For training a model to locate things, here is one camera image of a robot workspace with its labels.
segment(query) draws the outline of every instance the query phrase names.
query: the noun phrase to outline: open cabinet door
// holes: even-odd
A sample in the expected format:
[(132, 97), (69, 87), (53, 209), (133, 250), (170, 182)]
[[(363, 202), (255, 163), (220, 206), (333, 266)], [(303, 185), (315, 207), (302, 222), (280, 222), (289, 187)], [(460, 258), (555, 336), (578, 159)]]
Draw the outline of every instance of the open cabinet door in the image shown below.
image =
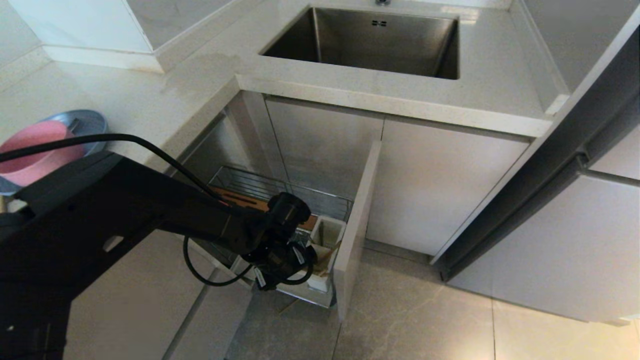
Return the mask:
[(353, 202), (351, 216), (333, 266), (333, 283), (335, 285), (340, 322), (343, 322), (347, 317), (351, 293), (358, 275), (381, 148), (382, 141), (379, 140), (374, 141), (371, 145), (369, 158), (362, 172), (358, 193)]

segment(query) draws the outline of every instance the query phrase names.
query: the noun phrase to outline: pink bowl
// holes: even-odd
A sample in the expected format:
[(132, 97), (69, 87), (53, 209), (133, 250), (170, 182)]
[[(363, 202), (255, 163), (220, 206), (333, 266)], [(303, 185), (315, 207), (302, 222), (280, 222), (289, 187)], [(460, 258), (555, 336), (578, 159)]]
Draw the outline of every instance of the pink bowl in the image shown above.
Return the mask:
[[(4, 144), (0, 153), (41, 143), (72, 138), (74, 135), (59, 121), (43, 121), (20, 130)], [(82, 145), (63, 147), (0, 163), (0, 176), (20, 186), (27, 186), (57, 168), (82, 158)]]

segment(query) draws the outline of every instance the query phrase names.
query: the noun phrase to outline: stainless steel sink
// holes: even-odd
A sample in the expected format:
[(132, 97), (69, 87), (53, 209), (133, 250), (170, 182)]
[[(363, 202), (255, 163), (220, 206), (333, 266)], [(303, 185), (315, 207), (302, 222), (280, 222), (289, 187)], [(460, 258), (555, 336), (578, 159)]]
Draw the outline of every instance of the stainless steel sink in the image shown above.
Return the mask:
[(455, 19), (310, 8), (263, 55), (458, 79), (458, 47)]

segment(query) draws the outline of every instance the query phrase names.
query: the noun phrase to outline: black cable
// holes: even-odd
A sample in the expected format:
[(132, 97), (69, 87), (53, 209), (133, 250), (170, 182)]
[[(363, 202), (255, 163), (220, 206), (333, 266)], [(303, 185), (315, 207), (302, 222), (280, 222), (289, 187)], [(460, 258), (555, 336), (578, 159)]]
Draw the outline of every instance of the black cable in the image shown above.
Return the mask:
[(189, 236), (185, 236), (184, 237), (184, 241), (182, 242), (182, 254), (184, 255), (184, 262), (187, 263), (187, 267), (189, 268), (189, 271), (191, 271), (193, 276), (195, 276), (198, 280), (200, 280), (201, 282), (204, 282), (206, 285), (209, 285), (209, 286), (218, 286), (218, 287), (220, 287), (220, 286), (231, 285), (234, 282), (240, 280), (246, 273), (249, 272), (249, 270), (253, 266), (253, 265), (249, 264), (249, 266), (247, 266), (246, 269), (244, 269), (240, 274), (238, 274), (238, 276), (236, 276), (235, 278), (233, 278), (231, 280), (224, 281), (224, 282), (213, 282), (213, 281), (209, 281), (209, 280), (205, 279), (193, 267), (193, 264), (191, 263), (191, 259), (189, 258)]
[(154, 144), (146, 141), (143, 138), (140, 138), (135, 135), (129, 134), (97, 134), (97, 135), (87, 135), (87, 136), (78, 136), (77, 138), (70, 138), (64, 140), (58, 140), (55, 142), (43, 143), (41, 145), (34, 145), (25, 147), (22, 149), (17, 149), (13, 151), (7, 151), (0, 154), (0, 163), (4, 161), (9, 161), (17, 158), (21, 158), (23, 156), (38, 154), (39, 152), (51, 151), (55, 149), (60, 149), (61, 147), (69, 147), (73, 145), (81, 145), (84, 143), (91, 142), (108, 142), (108, 141), (125, 141), (125, 142), (134, 142), (138, 145), (141, 145), (148, 150), (152, 151), (154, 154), (158, 155), (162, 160), (165, 160), (169, 165), (173, 166), (176, 170), (185, 175), (189, 180), (191, 180), (194, 184), (196, 184), (202, 191), (209, 194), (211, 197), (222, 200), (222, 197), (218, 195), (216, 192), (211, 190), (205, 183), (203, 183), (200, 179), (196, 177), (192, 172), (190, 172), (187, 168), (182, 166), (176, 159), (172, 158), (169, 154), (164, 152), (159, 147)]
[(296, 242), (292, 242), (291, 245), (293, 247), (298, 248), (298, 251), (300, 251), (300, 254), (305, 259), (305, 264), (307, 265), (307, 273), (303, 277), (301, 277), (301, 278), (299, 278), (297, 280), (280, 279), (279, 277), (274, 276), (273, 274), (270, 274), (270, 275), (275, 277), (277, 281), (280, 281), (281, 283), (286, 284), (286, 285), (304, 284), (307, 280), (309, 280), (311, 275), (314, 273), (314, 264), (313, 264), (312, 261), (309, 261), (309, 258), (307, 257), (307, 250), (304, 247), (302, 247), (302, 245), (300, 245), (299, 243), (296, 243)]

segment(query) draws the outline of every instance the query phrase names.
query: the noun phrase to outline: white wall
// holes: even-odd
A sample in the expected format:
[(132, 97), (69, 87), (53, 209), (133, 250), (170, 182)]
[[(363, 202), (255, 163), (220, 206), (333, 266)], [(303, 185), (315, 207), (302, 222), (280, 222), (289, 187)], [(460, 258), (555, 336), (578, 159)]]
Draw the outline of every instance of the white wall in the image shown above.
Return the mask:
[(9, 0), (47, 45), (150, 53), (124, 0)]
[(570, 91), (574, 91), (638, 0), (524, 0)]
[(154, 49), (232, 0), (128, 0)]
[(7, 0), (0, 0), (0, 68), (40, 45)]

